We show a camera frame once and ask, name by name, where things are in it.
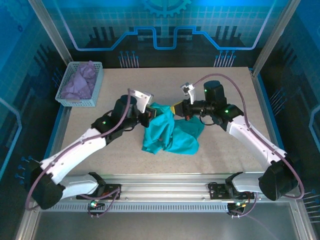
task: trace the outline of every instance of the glass panel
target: glass panel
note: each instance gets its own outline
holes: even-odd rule
[[[287,0],[44,0],[71,55],[105,68],[252,67]]]
[[[0,22],[0,238],[12,239],[24,212],[24,167],[45,155],[66,66],[28,1],[0,1]]]
[[[320,2],[301,0],[261,71],[286,151],[301,159],[306,192],[320,192]],[[319,202],[307,194],[320,233]]]

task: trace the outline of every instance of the mesh basket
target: mesh basket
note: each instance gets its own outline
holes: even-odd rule
[[[58,89],[58,92],[55,95],[55,100],[57,100],[59,103],[61,103],[65,107],[95,107],[97,100],[98,100],[98,95],[99,91],[101,88],[102,80],[104,78],[104,71],[102,67],[102,63],[99,61],[94,61],[94,68],[96,72],[96,82],[94,85],[93,93],[90,99],[64,99],[61,97],[61,91],[65,85],[68,84],[71,76],[76,73],[78,67],[80,64],[86,63],[83,61],[72,61],[69,62],[65,73],[63,75],[60,87]]]

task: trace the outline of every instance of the purple cloth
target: purple cloth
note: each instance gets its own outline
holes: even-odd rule
[[[92,61],[82,63],[69,82],[62,88],[64,99],[90,99],[95,88],[97,75]]]

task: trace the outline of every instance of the speckled work surface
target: speckled work surface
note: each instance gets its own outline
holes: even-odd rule
[[[127,93],[127,88],[154,94],[154,102],[172,105],[184,99],[180,86],[195,83],[201,77],[221,73],[232,78],[241,89],[249,120],[269,138],[257,95],[247,67],[196,67],[196,68],[136,68],[105,69],[96,107],[73,107],[62,147],[81,136],[97,118],[113,109],[116,100]],[[241,99],[231,83],[222,77],[228,103],[243,109]],[[196,89],[198,100],[204,99],[203,85]],[[144,128],[140,125],[110,145],[95,152],[75,167],[71,174],[184,174],[184,173],[235,173],[262,171],[259,163],[243,145],[219,126],[206,126],[198,141],[195,155],[179,155],[160,151],[156,155],[141,150]]]

